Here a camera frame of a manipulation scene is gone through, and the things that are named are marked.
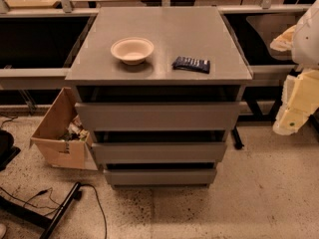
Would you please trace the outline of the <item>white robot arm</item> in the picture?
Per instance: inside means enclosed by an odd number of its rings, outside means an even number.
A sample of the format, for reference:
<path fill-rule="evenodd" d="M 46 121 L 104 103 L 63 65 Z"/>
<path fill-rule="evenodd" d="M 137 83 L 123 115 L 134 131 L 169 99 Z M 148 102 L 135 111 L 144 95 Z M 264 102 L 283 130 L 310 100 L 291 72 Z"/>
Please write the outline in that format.
<path fill-rule="evenodd" d="M 282 105 L 273 130 L 280 135 L 297 132 L 319 109 L 319 0 L 298 22 L 275 38 L 272 50 L 290 51 L 301 73 L 288 75 L 282 91 Z"/>

